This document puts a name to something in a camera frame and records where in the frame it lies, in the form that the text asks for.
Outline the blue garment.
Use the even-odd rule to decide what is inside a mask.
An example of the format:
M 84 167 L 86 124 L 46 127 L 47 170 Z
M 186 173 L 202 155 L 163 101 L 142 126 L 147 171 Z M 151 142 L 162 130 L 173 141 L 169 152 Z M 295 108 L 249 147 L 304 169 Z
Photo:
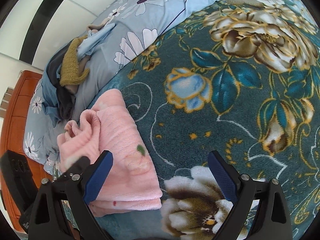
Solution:
M 56 93 L 56 87 L 58 80 L 57 71 L 61 67 L 63 56 L 55 55 L 53 56 L 50 61 L 48 62 L 42 76 L 42 106 L 45 115 L 49 116 L 53 126 L 55 127 L 56 124 L 62 120 L 60 113 L 59 113 L 59 103 Z

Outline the blue daisy print duvet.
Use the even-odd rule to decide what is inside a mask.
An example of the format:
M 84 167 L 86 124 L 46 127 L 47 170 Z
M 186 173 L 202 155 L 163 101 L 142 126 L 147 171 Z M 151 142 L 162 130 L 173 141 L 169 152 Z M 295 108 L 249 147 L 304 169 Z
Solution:
M 89 74 L 78 85 L 70 119 L 78 119 L 102 88 L 131 60 L 142 52 L 148 52 L 159 35 L 186 20 L 192 13 L 220 0 L 116 0 L 90 25 L 115 23 L 102 44 L 96 46 L 85 69 Z M 273 5 L 278 0 L 246 0 L 262 5 Z M 56 126 L 45 115 L 42 101 L 42 78 L 39 80 L 28 110 L 24 136 L 24 152 L 27 157 L 43 165 L 53 174 L 59 161 L 57 136 L 63 132 L 68 120 L 60 120 Z

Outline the dark grey garment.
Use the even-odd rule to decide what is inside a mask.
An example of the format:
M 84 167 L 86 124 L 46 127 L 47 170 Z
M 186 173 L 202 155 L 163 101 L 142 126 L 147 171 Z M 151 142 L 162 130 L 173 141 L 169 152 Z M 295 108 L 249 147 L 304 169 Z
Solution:
M 64 57 L 65 53 L 66 53 L 66 50 L 61 49 L 55 55 L 61 55 Z M 57 80 L 58 80 L 58 82 L 55 85 L 55 87 L 56 87 L 56 93 L 57 93 L 57 98 L 58 98 L 58 103 L 59 103 L 59 113 L 60 113 L 62 120 L 69 120 L 73 114 L 73 108 L 74 108 L 73 96 L 71 96 L 71 93 L 65 87 L 62 87 L 60 85 L 60 78 L 59 77 L 57 77 Z

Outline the mustard knit garment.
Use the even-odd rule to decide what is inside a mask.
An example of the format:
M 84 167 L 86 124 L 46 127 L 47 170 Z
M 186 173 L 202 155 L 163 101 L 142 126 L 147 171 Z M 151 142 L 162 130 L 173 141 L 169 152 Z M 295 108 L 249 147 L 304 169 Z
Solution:
M 86 38 L 87 35 L 73 39 L 63 57 L 60 70 L 60 85 L 62 87 L 80 85 L 89 74 L 89 69 L 85 69 L 85 65 L 91 57 L 86 55 L 79 60 L 77 55 L 78 47 Z

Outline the wooden orange headboard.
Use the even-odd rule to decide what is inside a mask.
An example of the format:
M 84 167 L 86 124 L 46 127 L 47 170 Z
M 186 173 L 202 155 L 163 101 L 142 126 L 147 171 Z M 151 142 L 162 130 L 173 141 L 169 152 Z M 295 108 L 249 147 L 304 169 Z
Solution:
M 29 104 L 41 77 L 42 75 L 39 73 L 25 70 L 20 75 L 15 88 L 8 89 L 11 91 L 11 98 L 4 116 L 1 131 L 1 155 L 7 150 L 24 155 L 24 132 Z M 18 221 L 21 213 L 9 192 L 3 176 L 1 176 L 1 198 L 13 229 L 17 232 L 24 233 L 24 229 Z

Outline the pink fleece pajama garment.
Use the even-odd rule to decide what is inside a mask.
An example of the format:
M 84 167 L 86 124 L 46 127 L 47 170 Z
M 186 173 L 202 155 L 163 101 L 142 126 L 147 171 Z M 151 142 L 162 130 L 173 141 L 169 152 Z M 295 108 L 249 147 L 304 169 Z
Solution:
M 153 161 L 118 89 L 111 89 L 83 111 L 80 122 L 67 122 L 58 135 L 59 169 L 66 172 L 82 156 L 94 163 L 108 150 L 113 165 L 99 194 L 89 202 L 95 217 L 158 210 L 162 191 Z

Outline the white black stripe wardrobe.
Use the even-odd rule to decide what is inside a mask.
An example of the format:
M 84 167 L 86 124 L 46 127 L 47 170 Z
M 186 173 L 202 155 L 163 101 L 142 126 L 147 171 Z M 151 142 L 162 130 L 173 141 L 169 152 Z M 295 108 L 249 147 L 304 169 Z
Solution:
M 114 0 L 18 0 L 1 25 L 1 58 L 43 69 Z

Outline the teal floral plush blanket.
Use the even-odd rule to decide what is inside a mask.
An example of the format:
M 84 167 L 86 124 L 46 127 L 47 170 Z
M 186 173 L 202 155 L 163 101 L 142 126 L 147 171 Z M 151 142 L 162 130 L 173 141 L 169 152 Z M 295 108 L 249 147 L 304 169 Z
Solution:
M 122 92 L 162 188 L 162 208 L 105 215 L 114 239 L 209 239 L 222 210 L 209 195 L 218 151 L 254 179 L 276 177 L 294 239 L 319 212 L 319 27 L 301 0 L 222 0 L 157 38 L 110 81 L 85 92 L 90 108 Z

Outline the light blue small cloth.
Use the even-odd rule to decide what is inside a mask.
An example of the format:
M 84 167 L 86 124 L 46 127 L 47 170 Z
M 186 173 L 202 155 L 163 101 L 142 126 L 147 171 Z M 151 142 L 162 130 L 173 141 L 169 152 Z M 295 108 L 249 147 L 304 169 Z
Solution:
M 94 53 L 96 46 L 102 44 L 102 42 L 115 26 L 115 23 L 89 25 L 87 37 L 77 48 L 78 59 L 81 60 L 85 56 L 91 56 Z

